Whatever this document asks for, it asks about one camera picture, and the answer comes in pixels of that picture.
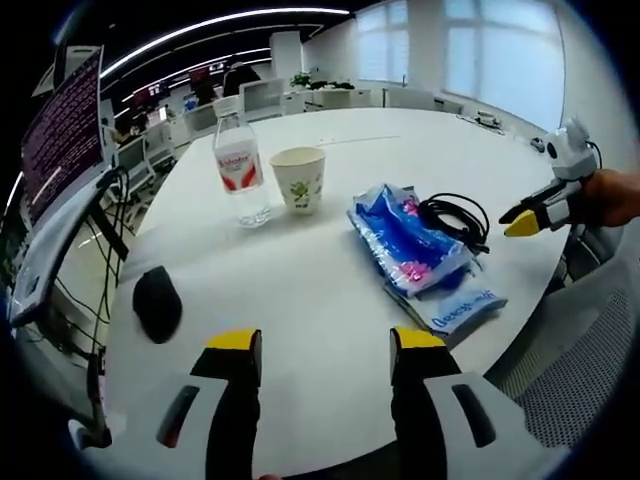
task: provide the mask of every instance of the office desk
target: office desk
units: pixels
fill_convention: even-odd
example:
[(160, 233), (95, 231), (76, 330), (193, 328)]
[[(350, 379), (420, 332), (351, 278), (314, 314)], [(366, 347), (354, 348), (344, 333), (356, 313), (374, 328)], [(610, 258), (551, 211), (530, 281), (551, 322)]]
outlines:
[[(211, 335), (261, 328), (254, 472), (292, 475), (352, 460), (395, 439), (389, 329), (413, 323), (382, 291), (346, 218), (353, 195), (389, 182), (414, 185), (422, 198), (467, 195), (486, 209), (487, 275), (509, 303), (453, 350), (464, 371), (485, 373), (525, 325), (568, 230), (503, 236), (500, 215), (546, 185), (551, 168), (531, 147), (455, 115), (348, 109), (252, 126), (274, 218), (256, 230), (238, 227), (211, 137), (190, 145), (151, 205), (124, 265), (112, 307), (106, 401), (109, 411), (125, 414), (168, 376), (188, 373)], [(283, 212), (268, 159), (301, 145), (326, 150), (325, 190), (317, 214), (293, 218)], [(162, 345), (145, 337), (131, 309), (135, 282), (156, 265), (167, 268), (184, 306), (174, 338)]]

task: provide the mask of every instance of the ceiling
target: ceiling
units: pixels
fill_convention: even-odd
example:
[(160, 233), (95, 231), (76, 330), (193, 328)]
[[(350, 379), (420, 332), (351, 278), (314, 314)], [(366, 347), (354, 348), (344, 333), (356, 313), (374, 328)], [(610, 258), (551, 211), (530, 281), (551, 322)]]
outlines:
[[(69, 44), (104, 45), (103, 68), (136, 48), (180, 28), (211, 18), (250, 10), (279, 7), (324, 7), (355, 12), (373, 0), (245, 0), (202, 2), (194, 0), (110, 0), (86, 8)], [(164, 42), (135, 57), (102, 80), (103, 97), (117, 102), (132, 91), (206, 60), (269, 47), (277, 31), (296, 29), (302, 41), (351, 17), (326, 13), (279, 13), (230, 20), (198, 28)], [(245, 61), (265, 58), (269, 52), (243, 56)]]

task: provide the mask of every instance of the monitor screen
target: monitor screen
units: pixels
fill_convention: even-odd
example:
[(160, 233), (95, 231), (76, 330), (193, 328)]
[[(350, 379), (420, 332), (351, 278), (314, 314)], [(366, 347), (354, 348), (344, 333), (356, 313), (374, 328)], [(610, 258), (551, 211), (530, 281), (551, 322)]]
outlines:
[(98, 85), (101, 49), (55, 90), (22, 139), (33, 221), (88, 169), (102, 162)]

